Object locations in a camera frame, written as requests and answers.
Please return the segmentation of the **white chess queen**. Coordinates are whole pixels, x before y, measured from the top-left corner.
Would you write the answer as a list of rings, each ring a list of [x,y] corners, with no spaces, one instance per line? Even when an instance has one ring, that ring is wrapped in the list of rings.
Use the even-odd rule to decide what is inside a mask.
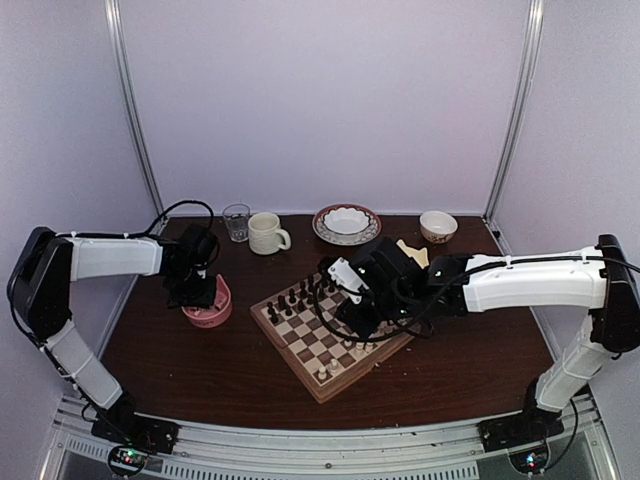
[[[356,358],[360,358],[363,354],[364,354],[364,346],[365,344],[363,342],[357,342],[355,349],[354,349],[354,353],[353,355]]]

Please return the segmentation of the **white chess knight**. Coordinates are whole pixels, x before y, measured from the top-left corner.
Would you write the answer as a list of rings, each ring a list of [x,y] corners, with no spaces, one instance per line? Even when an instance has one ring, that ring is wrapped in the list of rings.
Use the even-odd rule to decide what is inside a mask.
[[[330,363],[329,363],[329,365],[328,365],[328,368],[329,368],[329,372],[330,372],[332,375],[335,375],[335,374],[338,372],[338,369],[339,369],[339,362],[338,362],[338,360],[337,360],[337,359],[335,359],[335,358],[332,358],[332,359],[330,360]]]

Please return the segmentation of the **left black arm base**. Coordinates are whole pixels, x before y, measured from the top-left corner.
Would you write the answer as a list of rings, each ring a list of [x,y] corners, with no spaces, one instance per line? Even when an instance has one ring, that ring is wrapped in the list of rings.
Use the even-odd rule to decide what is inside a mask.
[[[91,427],[91,434],[152,454],[171,454],[177,442],[179,429],[175,422],[134,414],[124,419],[113,416],[99,417]]]

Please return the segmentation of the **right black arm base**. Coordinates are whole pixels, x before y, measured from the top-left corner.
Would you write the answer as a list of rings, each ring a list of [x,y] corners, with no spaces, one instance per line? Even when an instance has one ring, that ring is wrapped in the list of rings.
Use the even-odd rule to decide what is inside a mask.
[[[556,414],[539,415],[524,412],[478,424],[479,436],[485,452],[520,447],[541,442],[564,432],[564,425]]]

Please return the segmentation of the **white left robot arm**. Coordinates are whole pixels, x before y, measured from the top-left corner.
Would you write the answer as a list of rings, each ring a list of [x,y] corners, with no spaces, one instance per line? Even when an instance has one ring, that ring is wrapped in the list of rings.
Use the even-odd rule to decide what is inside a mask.
[[[159,277],[171,308],[208,308],[217,293],[208,272],[219,240],[207,227],[189,225],[176,239],[145,233],[57,233],[34,228],[7,285],[19,327],[61,376],[99,411],[123,444],[144,433],[138,415],[121,404],[128,395],[95,351],[116,298],[128,281]]]

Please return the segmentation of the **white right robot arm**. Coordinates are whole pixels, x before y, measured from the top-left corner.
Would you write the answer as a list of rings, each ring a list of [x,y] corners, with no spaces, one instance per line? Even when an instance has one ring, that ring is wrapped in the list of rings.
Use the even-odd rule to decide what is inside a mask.
[[[614,356],[639,346],[638,267],[612,234],[569,252],[495,256],[445,254],[421,265],[414,251],[383,237],[328,275],[349,296],[341,318],[361,339],[386,320],[409,325],[509,308],[582,311],[574,339],[533,382],[533,400],[513,419],[519,440],[535,440]]]

